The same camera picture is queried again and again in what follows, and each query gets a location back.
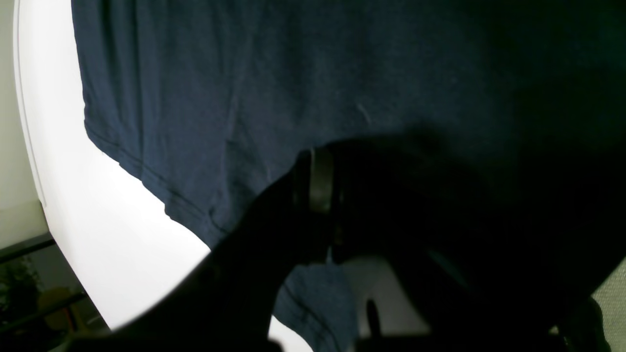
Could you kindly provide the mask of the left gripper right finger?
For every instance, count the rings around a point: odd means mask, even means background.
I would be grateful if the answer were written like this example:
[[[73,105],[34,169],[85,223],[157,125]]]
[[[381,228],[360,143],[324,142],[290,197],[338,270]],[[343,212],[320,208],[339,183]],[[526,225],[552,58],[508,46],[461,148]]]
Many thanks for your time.
[[[422,155],[408,182],[371,145],[329,146],[333,260],[391,266],[417,332],[384,332],[385,308],[366,305],[358,352],[609,352],[592,293],[612,272],[583,223],[525,207],[483,209],[471,176]]]

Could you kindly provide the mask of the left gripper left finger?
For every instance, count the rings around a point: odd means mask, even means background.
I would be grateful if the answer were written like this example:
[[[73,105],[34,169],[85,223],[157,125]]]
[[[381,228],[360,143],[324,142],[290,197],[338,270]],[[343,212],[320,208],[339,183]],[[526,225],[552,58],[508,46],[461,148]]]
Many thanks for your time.
[[[179,285],[109,334],[70,352],[280,352],[268,330],[279,290],[298,266],[323,258],[307,229],[314,152],[253,201],[232,234]]]

